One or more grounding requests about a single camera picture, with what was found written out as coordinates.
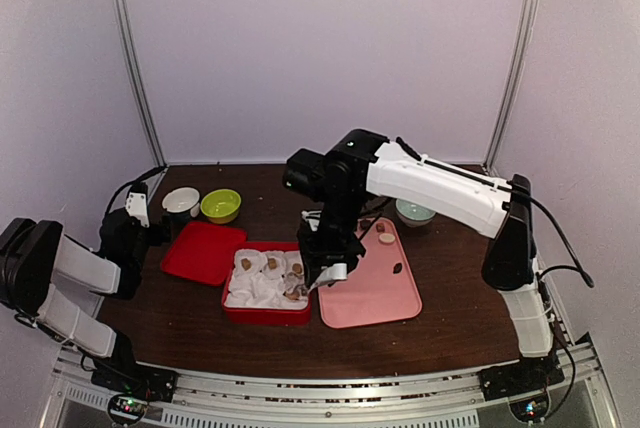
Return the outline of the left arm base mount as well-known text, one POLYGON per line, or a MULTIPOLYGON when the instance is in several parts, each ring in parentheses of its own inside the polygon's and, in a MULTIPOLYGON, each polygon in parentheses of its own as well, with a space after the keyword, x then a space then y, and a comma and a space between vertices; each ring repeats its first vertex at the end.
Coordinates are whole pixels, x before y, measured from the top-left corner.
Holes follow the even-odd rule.
POLYGON ((178 373, 173 370, 139 366, 132 375, 124 375, 115 369, 98 366, 91 375, 91 383, 111 391, 131 395, 148 402, 171 402, 178 373))

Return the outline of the red tin lid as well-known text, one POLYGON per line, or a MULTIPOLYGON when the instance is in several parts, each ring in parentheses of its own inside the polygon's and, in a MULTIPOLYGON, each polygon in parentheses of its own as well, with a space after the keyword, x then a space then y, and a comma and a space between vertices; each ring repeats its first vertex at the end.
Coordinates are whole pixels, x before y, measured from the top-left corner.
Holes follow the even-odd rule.
POLYGON ((246 241, 242 229, 192 221, 172 243, 161 270, 192 282, 221 286, 231 273, 235 252, 246 241))

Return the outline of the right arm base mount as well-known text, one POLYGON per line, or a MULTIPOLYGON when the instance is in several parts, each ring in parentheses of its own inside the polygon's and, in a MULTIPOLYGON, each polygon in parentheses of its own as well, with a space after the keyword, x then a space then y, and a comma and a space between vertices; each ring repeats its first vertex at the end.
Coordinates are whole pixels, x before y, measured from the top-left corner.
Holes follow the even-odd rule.
POLYGON ((565 380, 561 368, 527 367, 520 363, 483 369, 478 378, 486 401, 543 391, 565 380))

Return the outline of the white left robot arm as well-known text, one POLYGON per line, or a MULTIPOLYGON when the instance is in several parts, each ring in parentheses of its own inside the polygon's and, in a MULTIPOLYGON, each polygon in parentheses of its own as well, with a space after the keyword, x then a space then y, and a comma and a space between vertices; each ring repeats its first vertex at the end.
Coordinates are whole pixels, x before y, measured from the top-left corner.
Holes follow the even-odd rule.
POLYGON ((13 219, 1 233, 1 303, 18 321, 76 345, 105 363, 106 377, 123 392, 144 381, 129 337, 98 321, 57 286, 63 279, 106 298, 130 300, 142 282, 147 252, 170 238, 166 222, 153 223, 148 186, 137 179, 118 188, 126 199, 109 206, 92 250, 58 221, 13 219))

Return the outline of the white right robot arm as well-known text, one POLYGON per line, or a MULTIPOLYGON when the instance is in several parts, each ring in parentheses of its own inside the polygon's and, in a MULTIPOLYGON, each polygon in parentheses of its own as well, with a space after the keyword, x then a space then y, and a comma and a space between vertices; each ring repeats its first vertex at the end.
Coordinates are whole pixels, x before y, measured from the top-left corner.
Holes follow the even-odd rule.
POLYGON ((356 229, 376 197, 425 207, 486 237, 481 276, 502 296, 524 358, 513 367, 513 381, 530 390, 550 374, 554 336, 539 285, 527 178, 473 173, 420 155, 402 138, 354 129, 325 154, 295 152, 283 184, 322 206, 303 215, 297 233, 310 290, 356 269, 366 253, 356 229))

